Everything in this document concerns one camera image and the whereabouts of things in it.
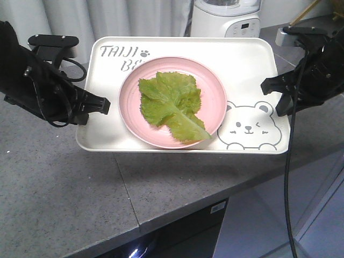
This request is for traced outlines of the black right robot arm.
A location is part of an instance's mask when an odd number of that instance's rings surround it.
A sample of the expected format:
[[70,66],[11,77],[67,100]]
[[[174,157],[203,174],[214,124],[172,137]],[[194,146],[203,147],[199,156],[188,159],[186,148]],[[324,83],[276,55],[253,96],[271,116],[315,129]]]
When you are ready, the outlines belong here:
[[261,83],[264,95],[282,94],[275,107],[278,116],[320,106],[343,93],[343,29],[330,37],[316,27],[285,26],[278,29],[275,43],[304,50],[295,69]]

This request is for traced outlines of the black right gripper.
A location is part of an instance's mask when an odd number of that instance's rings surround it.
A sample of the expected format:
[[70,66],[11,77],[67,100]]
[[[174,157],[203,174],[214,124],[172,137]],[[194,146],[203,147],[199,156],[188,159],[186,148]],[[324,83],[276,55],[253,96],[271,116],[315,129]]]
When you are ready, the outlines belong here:
[[264,95],[282,93],[276,105],[279,117],[299,112],[299,106],[319,106],[343,93],[343,35],[312,40],[302,36],[296,42],[305,50],[295,70],[266,78],[261,83]]

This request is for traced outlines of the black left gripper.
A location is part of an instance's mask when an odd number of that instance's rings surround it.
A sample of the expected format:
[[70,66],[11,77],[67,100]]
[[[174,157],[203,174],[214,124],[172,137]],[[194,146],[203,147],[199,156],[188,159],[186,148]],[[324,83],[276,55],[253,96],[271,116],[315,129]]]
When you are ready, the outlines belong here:
[[4,48],[4,100],[54,127],[85,125],[93,112],[107,115],[110,101],[75,86],[84,78],[68,77],[60,70],[63,60],[71,59],[46,61],[26,48]]

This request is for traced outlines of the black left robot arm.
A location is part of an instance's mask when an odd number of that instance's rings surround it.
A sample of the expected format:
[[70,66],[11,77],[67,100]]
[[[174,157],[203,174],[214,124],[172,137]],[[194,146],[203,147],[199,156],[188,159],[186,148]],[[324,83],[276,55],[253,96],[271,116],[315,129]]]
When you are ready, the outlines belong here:
[[32,49],[21,46],[7,21],[1,22],[1,92],[19,106],[54,127],[86,125],[89,114],[108,114],[111,103],[78,86],[87,70],[73,58],[79,39],[36,34]]

